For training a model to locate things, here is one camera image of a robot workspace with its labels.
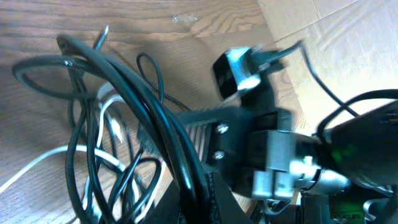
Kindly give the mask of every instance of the wood grain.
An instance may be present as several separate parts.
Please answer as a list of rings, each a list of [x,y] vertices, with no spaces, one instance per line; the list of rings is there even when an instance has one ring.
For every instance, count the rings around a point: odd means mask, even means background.
[[[191,14],[192,22],[174,22],[172,16]],[[274,40],[254,0],[214,1],[0,1],[0,183],[43,152],[67,144],[71,129],[67,102],[34,93],[11,76],[16,61],[34,55],[59,54],[55,38],[74,35],[92,44],[99,30],[109,24],[103,50],[134,63],[139,52],[154,55],[164,71],[166,92],[192,108],[210,108],[220,102],[210,72],[213,62],[230,47],[257,45],[274,48]],[[42,70],[43,84],[67,90],[63,70]],[[89,90],[103,80],[87,76]],[[276,77],[280,101],[300,111],[286,77]],[[167,103],[173,110],[176,107]],[[137,121],[118,105],[129,121],[133,137]],[[118,148],[128,163],[125,145]],[[74,217],[64,174],[65,155],[55,155],[38,164],[0,194],[0,223],[66,223]],[[86,157],[77,154],[76,179],[80,190],[87,177]],[[152,167],[140,167],[150,179]],[[109,193],[114,176],[100,171],[101,186]],[[160,199],[170,183],[162,181]],[[247,200],[240,200],[247,207]]]

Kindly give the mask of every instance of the cable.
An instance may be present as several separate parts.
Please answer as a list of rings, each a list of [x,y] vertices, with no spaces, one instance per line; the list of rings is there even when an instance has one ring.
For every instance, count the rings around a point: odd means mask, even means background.
[[[99,135],[98,139],[96,142],[96,147],[99,147],[101,145],[102,141],[102,133],[104,131],[104,114],[106,109],[108,109],[109,106],[111,106],[112,103],[114,102],[124,102],[123,98],[120,95],[112,95],[106,100],[106,103],[101,108],[101,112],[99,112]]]
[[[152,65],[155,68],[156,71],[156,75],[157,75],[157,83],[158,83],[158,87],[156,87],[145,75],[144,69],[142,69],[142,65],[141,65],[141,58],[145,57],[147,58]],[[162,71],[160,70],[160,66],[159,64],[149,55],[145,54],[145,53],[141,53],[137,56],[136,58],[136,62],[137,62],[137,67],[139,70],[139,73],[141,74],[142,78],[157,92],[159,93],[159,100],[160,102],[163,102],[163,98],[166,98],[168,100],[170,100],[171,102],[175,103],[177,106],[190,111],[191,109],[183,104],[181,101],[177,100],[176,98],[164,93],[164,84],[163,84],[163,77],[162,77]]]
[[[285,210],[289,206],[291,202],[291,199],[288,201],[280,201],[278,204],[275,206],[275,208],[270,208],[269,203],[270,202],[264,202],[264,213],[267,215],[278,215],[281,212]]]
[[[26,166],[24,166],[21,170],[19,170],[16,174],[14,174],[7,182],[2,184],[2,186],[0,187],[0,194],[3,191],[5,191],[11,184],[13,184],[15,181],[17,181],[27,171],[29,171],[33,166],[38,164],[40,161],[42,161],[43,159],[46,159],[52,155],[55,155],[55,154],[58,154],[61,152],[66,152],[67,149],[68,149],[68,146],[56,147],[55,149],[51,149],[51,150],[41,154],[36,159],[32,160],[30,163],[28,163]],[[77,145],[76,150],[78,152],[86,152],[87,147],[84,145]],[[100,149],[95,149],[95,155],[106,160],[107,162],[109,162],[110,164],[115,166],[115,168],[119,169],[120,171],[123,171],[126,168],[126,166],[121,161],[119,161],[117,158],[113,157],[112,155],[110,155],[107,152],[104,152]]]
[[[159,180],[162,179],[165,170],[166,170],[166,163],[162,162]],[[148,200],[148,203],[145,205],[144,210],[134,219],[135,223],[139,223],[147,215],[151,205],[154,203],[157,190],[159,189],[159,185],[160,185],[160,181],[157,182],[155,189]]]
[[[193,156],[191,150],[193,148],[185,129],[177,121],[175,116],[167,109],[165,109],[161,101],[157,100],[153,93],[148,89],[144,81],[138,75],[125,65],[119,63],[110,56],[104,55],[97,50],[91,49],[79,40],[73,39],[67,35],[60,35],[57,38],[58,46],[63,55],[40,56],[23,60],[12,67],[13,75],[23,84],[37,90],[43,94],[52,97],[69,100],[69,114],[70,123],[73,127],[73,132],[68,145],[67,160],[65,166],[65,175],[67,178],[68,193],[71,199],[72,207],[77,217],[83,223],[93,223],[95,218],[91,214],[91,207],[87,206],[87,211],[79,199],[76,180],[73,168],[73,155],[76,151],[76,145],[79,139],[86,141],[87,156],[88,156],[88,170],[90,175],[90,185],[88,190],[94,192],[97,203],[102,211],[102,218],[105,222],[114,223],[114,219],[107,201],[101,190],[98,169],[101,160],[95,157],[95,146],[98,142],[99,125],[95,119],[95,104],[96,96],[99,93],[91,93],[86,91],[82,79],[83,73],[88,72],[100,78],[104,78],[114,87],[120,94],[121,98],[126,102],[131,111],[137,116],[139,123],[147,131],[152,138],[157,149],[164,158],[164,162],[172,171],[174,180],[180,190],[181,204],[183,213],[187,220],[202,220],[207,218],[206,208],[210,202],[208,201],[208,186],[205,175],[201,166],[193,166],[200,164],[197,156]],[[83,59],[78,59],[72,56],[79,56]],[[42,86],[34,83],[26,75],[26,72],[40,67],[47,66],[61,66],[67,67],[70,72],[71,81],[74,90],[71,93],[59,93],[48,90]],[[75,124],[72,110],[73,100],[78,100],[81,104],[82,111],[78,122]],[[84,125],[87,122],[87,134],[84,134]],[[160,162],[158,160],[151,160],[148,158],[140,159],[138,164],[144,161],[152,161],[157,164],[155,172],[156,178],[160,175]],[[129,182],[134,175],[128,175],[124,180]],[[142,192],[141,197],[136,203],[129,202],[129,206],[122,218],[118,222],[126,222],[137,215],[137,211],[150,199],[153,195],[154,188],[157,184],[157,179],[152,179],[150,186],[145,192]],[[117,192],[123,189],[124,184],[116,185]],[[131,194],[128,185],[124,194]]]
[[[306,50],[305,46],[303,45],[303,41],[302,40],[298,41],[293,46],[291,46],[291,47],[289,47],[289,48],[287,48],[285,50],[281,50],[280,52],[276,53],[274,58],[270,59],[270,61],[277,60],[277,59],[280,59],[282,57],[285,57],[285,56],[291,54],[293,51],[295,51],[297,49],[300,49],[300,51],[301,51],[301,53],[302,53],[302,55],[304,57],[305,64],[306,64],[308,70],[310,71],[311,76],[321,86],[321,88],[330,96],[330,98],[332,98],[340,106],[344,106],[343,108],[346,111],[348,111],[350,114],[352,114],[354,117],[359,116],[359,114],[357,114],[357,112],[355,112],[351,108],[345,106],[345,104],[319,78],[318,73],[315,71],[314,67],[311,64],[310,58],[308,56],[308,53],[307,53],[307,50]]]
[[[353,103],[362,101],[362,100],[372,100],[372,99],[398,99],[398,90],[370,91],[370,92],[355,96],[354,98],[352,98],[349,101],[347,101],[346,103],[344,103],[337,110],[332,112],[332,114],[330,114],[323,121],[321,121],[321,123],[318,125],[317,136],[318,136],[318,138],[320,138],[321,142],[323,144],[327,143],[325,136],[324,136],[325,128],[330,121],[332,121],[337,115],[339,115],[344,110],[345,107],[347,107]]]

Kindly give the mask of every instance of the screw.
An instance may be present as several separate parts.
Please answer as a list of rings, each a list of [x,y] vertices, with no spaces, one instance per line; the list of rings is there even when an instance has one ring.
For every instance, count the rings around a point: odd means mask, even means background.
[[[229,129],[228,125],[226,124],[219,124],[217,126],[217,132],[220,134],[224,134],[225,132],[227,132]]]
[[[304,164],[308,166],[312,166],[312,156],[304,156]]]
[[[213,159],[218,160],[218,159],[222,159],[222,158],[224,158],[224,152],[222,152],[222,151],[216,151],[213,154]]]
[[[65,64],[66,66],[72,67],[72,62],[69,61],[69,60],[64,61],[64,64]]]
[[[106,27],[103,30],[101,30],[101,32],[97,36],[97,39],[94,41],[93,48],[95,50],[99,50],[102,48],[102,46],[104,45],[104,42],[108,36],[108,32],[109,32],[109,25],[106,25]]]

